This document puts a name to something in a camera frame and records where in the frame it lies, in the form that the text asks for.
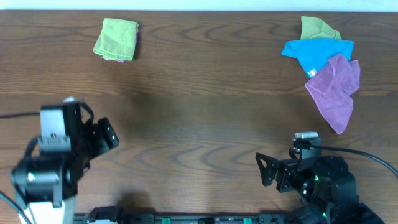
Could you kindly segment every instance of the green towel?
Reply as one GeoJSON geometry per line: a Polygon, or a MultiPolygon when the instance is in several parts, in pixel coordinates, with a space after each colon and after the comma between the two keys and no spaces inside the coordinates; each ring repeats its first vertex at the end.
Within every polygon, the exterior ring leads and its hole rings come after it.
{"type": "Polygon", "coordinates": [[[341,40],[340,33],[319,18],[302,16],[301,23],[303,29],[301,31],[300,39],[329,37],[336,40],[341,40]]]}
{"type": "Polygon", "coordinates": [[[132,60],[137,33],[136,22],[105,18],[93,52],[106,60],[132,60]]]}

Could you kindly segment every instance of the crumpled cloth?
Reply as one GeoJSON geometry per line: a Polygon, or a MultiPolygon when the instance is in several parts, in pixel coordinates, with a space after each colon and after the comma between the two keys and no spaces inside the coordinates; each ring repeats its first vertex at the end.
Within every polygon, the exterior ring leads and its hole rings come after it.
{"type": "Polygon", "coordinates": [[[329,37],[336,40],[341,40],[340,33],[319,18],[302,16],[301,25],[302,31],[300,39],[329,37]]]}
{"type": "Polygon", "coordinates": [[[337,54],[343,54],[350,60],[353,48],[353,41],[321,37],[288,41],[282,55],[297,58],[304,72],[312,78],[328,63],[329,58],[337,54]]]}
{"type": "Polygon", "coordinates": [[[346,129],[353,112],[350,95],[359,88],[359,76],[358,61],[348,62],[338,54],[305,84],[319,112],[337,134],[346,129]]]}

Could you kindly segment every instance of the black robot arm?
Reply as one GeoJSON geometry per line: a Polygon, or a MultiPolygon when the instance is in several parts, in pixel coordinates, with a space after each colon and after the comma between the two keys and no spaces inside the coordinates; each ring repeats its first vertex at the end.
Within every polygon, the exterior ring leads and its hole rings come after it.
{"type": "Polygon", "coordinates": [[[107,118],[93,121],[94,114],[85,103],[41,107],[41,135],[31,140],[11,175],[22,209],[29,203],[48,201],[60,208],[63,200],[77,194],[77,183],[84,169],[90,168],[90,160],[119,145],[107,118]],[[90,115],[85,123],[80,108],[90,115]],[[32,157],[36,144],[40,155],[32,157]]]}
{"type": "Polygon", "coordinates": [[[383,223],[359,203],[354,175],[344,159],[321,156],[316,147],[320,145],[317,133],[297,133],[289,150],[291,159],[257,153],[262,184],[270,186],[276,180],[280,193],[296,190],[301,195],[305,208],[293,213],[297,223],[383,223]]]}

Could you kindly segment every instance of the green connector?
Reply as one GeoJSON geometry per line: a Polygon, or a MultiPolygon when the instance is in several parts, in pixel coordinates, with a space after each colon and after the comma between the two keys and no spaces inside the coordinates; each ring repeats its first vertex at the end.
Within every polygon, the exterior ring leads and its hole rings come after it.
{"type": "Polygon", "coordinates": [[[251,218],[244,218],[243,224],[251,224],[251,218]]]}
{"type": "Polygon", "coordinates": [[[162,224],[171,224],[172,219],[171,218],[163,218],[162,219],[162,224]]]}

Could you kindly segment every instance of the folded towel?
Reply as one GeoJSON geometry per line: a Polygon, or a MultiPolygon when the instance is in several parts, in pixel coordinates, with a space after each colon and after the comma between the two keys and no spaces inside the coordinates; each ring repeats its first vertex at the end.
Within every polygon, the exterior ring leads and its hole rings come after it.
{"type": "Polygon", "coordinates": [[[328,59],[336,54],[343,54],[350,60],[353,48],[353,41],[322,37],[288,41],[282,55],[297,58],[304,72],[312,78],[328,63],[328,59]]]}
{"type": "Polygon", "coordinates": [[[349,96],[359,88],[359,74],[358,61],[348,62],[338,54],[305,84],[319,112],[337,134],[346,129],[353,112],[349,96]]]}
{"type": "Polygon", "coordinates": [[[340,33],[319,18],[302,16],[301,25],[302,31],[300,39],[329,37],[336,40],[341,40],[340,33]]]}
{"type": "Polygon", "coordinates": [[[136,49],[138,23],[105,18],[93,52],[106,60],[132,60],[136,49]]]}

